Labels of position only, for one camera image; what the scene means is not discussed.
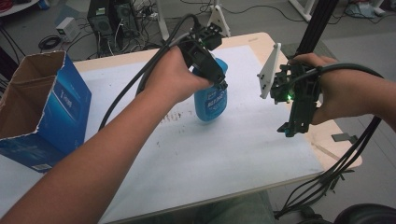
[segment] floor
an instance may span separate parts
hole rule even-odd
[[[94,35],[89,35],[90,27],[85,27],[87,0],[50,1],[51,8],[40,10],[36,6],[25,9],[4,18],[4,27],[18,43],[24,54],[40,52],[38,43],[48,35],[57,35],[55,27],[65,16],[78,19],[82,29],[81,38],[74,44],[63,44],[59,49],[68,49],[69,56],[75,60],[87,60],[96,57]],[[268,33],[275,42],[284,45],[300,43],[307,23],[287,0],[223,0],[224,16],[231,28],[232,35],[249,33]],[[142,7],[141,0],[134,1],[136,7]],[[389,1],[384,2],[387,17],[372,20],[340,17],[347,1],[340,1],[321,37],[322,43],[339,61],[360,63],[369,66],[385,78],[396,81],[396,16],[389,8]],[[201,4],[186,4],[178,0],[163,1],[163,14],[168,28],[172,30],[178,18],[187,12],[199,13]],[[244,9],[254,7],[246,12]],[[208,20],[208,14],[199,15],[201,22]],[[161,36],[155,21],[147,24],[151,43],[160,44]],[[16,60],[15,53],[8,42],[1,36],[0,45]],[[126,51],[136,50],[136,43],[131,44]],[[22,54],[16,49],[18,57]],[[360,135],[367,126],[371,116],[337,119],[336,123],[345,133]],[[317,213],[327,220],[333,221],[345,208],[356,203],[381,203],[396,207],[396,134],[386,124],[381,123],[374,137],[362,154],[362,166],[354,169],[355,173],[346,174],[345,181],[340,181],[334,192],[313,205]],[[290,192],[298,185],[288,185],[282,188],[269,189],[270,200],[274,210],[280,209]],[[174,213],[179,223],[187,223],[195,208]],[[289,214],[276,223],[297,223],[301,220],[299,214]]]

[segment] vertical pole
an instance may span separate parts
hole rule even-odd
[[[313,52],[338,0],[319,0],[295,55]]]

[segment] hand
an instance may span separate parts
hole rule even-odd
[[[313,66],[336,63],[335,59],[319,57],[314,53],[299,55],[293,60]],[[377,112],[375,100],[368,92],[376,89],[373,85],[378,79],[381,78],[346,69],[323,74],[320,77],[323,104],[315,112],[312,124],[320,124],[329,119],[375,114]]]
[[[210,86],[209,80],[189,71],[180,49],[173,47],[152,70],[145,91],[153,91],[176,104],[189,98],[196,91]]]

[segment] white bracket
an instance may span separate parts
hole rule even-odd
[[[296,8],[296,10],[304,17],[306,21],[311,21],[311,10],[315,0],[308,0],[305,4],[305,7],[301,6],[297,0],[289,0],[289,2]]]
[[[158,10],[158,25],[160,26],[161,34],[163,35],[163,40],[166,41],[169,38],[168,28],[166,26],[165,19],[163,18],[163,7],[161,0],[157,0],[157,10]]]
[[[382,10],[381,8],[379,8],[383,2],[384,2],[384,0],[373,0],[372,1],[372,6],[373,6],[375,15],[383,16],[385,14],[385,11]]]
[[[220,34],[223,36],[230,37],[230,27],[228,27],[227,22],[224,19],[224,15],[222,13],[221,7],[219,5],[210,6],[212,10],[212,15],[210,16],[209,22],[207,26],[210,26],[210,23],[213,23],[221,28]]]
[[[260,97],[262,99],[266,99],[268,92],[270,92],[272,85],[274,84],[274,77],[276,73],[277,67],[277,59],[279,58],[281,44],[277,43],[274,45],[274,49],[268,57],[267,62],[265,62],[264,67],[257,75],[260,81],[260,88],[262,90],[262,94]]]

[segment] white paper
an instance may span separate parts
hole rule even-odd
[[[289,110],[260,98],[262,66],[249,46],[215,50],[229,65],[227,108],[204,123],[193,97],[176,105],[142,148],[101,222],[259,189],[322,171],[301,134],[277,133]],[[92,91],[87,139],[120,90],[143,63],[83,73]],[[134,98],[136,85],[111,118]]]

